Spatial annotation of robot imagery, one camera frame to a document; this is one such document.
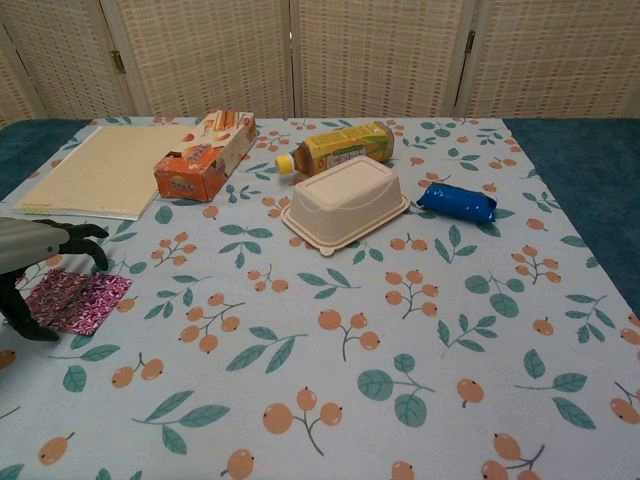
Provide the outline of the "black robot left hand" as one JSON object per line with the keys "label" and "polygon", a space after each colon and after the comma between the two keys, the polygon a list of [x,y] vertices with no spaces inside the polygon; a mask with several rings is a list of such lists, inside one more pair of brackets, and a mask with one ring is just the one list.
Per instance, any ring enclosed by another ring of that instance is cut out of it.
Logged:
{"label": "black robot left hand", "polygon": [[69,224],[52,220],[1,219],[1,314],[23,338],[56,341],[59,335],[42,327],[19,293],[16,282],[34,264],[57,254],[86,254],[105,270],[108,260],[94,240],[108,232],[94,224]]}

